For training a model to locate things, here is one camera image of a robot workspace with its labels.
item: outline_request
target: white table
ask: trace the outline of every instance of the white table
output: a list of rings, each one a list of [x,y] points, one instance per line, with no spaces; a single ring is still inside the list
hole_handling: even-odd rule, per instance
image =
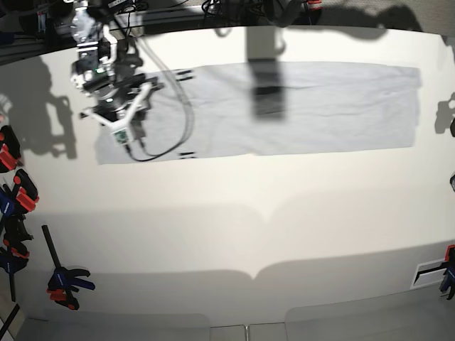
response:
[[[275,39],[265,43],[267,37]],[[60,308],[45,293],[53,264],[43,223],[62,263],[92,272],[97,291],[77,295],[80,311],[199,313],[211,325],[280,322],[298,306],[406,291],[416,265],[441,258],[455,239],[449,186],[455,139],[434,131],[438,103],[455,92],[454,56],[440,36],[256,27],[234,28],[224,38],[213,30],[170,33],[147,43],[172,69],[241,63],[247,52],[272,57],[280,48],[281,61],[418,67],[423,85],[415,145],[99,166],[93,150],[99,126],[77,118],[92,99],[73,89],[68,77],[75,50],[7,65],[1,87],[24,91],[12,90],[16,100],[9,106],[28,111],[15,130],[50,122],[53,134],[62,132],[52,104],[48,117],[33,117],[46,92],[41,59],[52,94],[69,97],[77,139],[75,159],[23,152],[41,197],[26,220],[35,236],[27,243],[30,264],[16,280],[30,314]],[[149,60],[144,68],[157,70]],[[36,89],[33,99],[30,89]],[[0,280],[7,283],[4,274]],[[25,292],[27,286],[32,290]]]

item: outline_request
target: white tabletop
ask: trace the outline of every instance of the white tabletop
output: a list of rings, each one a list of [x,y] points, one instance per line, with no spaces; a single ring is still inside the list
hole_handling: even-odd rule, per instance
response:
[[[444,256],[455,239],[449,186],[455,139],[448,131],[436,134],[434,122],[438,103],[455,92],[455,64],[440,36],[255,27],[224,37],[214,30],[168,33],[146,42],[171,69],[265,57],[417,67],[415,145],[99,166],[93,150],[99,126],[78,119],[93,99],[68,77],[75,50],[43,55],[52,94],[70,100],[77,158],[23,152],[41,200],[26,220],[35,240],[27,243],[31,260],[28,272],[18,274],[19,287],[53,269],[43,223],[62,263],[93,273],[97,292],[78,294],[81,311],[200,313],[211,325],[279,322],[297,306],[405,291],[418,263]],[[42,67],[39,58],[3,67],[0,83],[42,86],[30,74]],[[150,60],[144,69],[158,70]],[[25,90],[22,97],[33,115],[38,100],[28,100]],[[49,102],[46,108],[52,133],[61,134],[55,107]],[[24,117],[15,130],[30,124]],[[37,305],[20,289],[21,304],[33,315],[59,308],[48,300]]]

